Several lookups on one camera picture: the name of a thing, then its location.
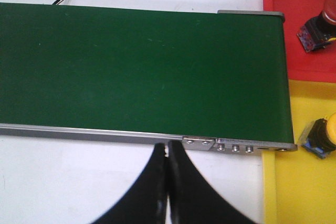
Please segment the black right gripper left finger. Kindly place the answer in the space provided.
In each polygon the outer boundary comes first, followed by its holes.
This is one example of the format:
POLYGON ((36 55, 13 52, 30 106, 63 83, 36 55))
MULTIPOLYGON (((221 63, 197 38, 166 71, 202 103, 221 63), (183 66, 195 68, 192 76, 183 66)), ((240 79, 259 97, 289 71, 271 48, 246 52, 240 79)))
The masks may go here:
POLYGON ((165 223, 165 145, 155 144, 145 168, 119 201, 94 223, 165 223))

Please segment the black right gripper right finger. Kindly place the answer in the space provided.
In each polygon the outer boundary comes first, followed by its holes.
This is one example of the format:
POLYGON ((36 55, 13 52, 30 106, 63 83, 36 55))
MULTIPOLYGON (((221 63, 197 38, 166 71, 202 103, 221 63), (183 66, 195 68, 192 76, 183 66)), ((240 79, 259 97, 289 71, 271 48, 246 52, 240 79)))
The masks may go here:
POLYGON ((169 141, 167 190, 172 223, 254 223, 201 175, 178 141, 169 141))

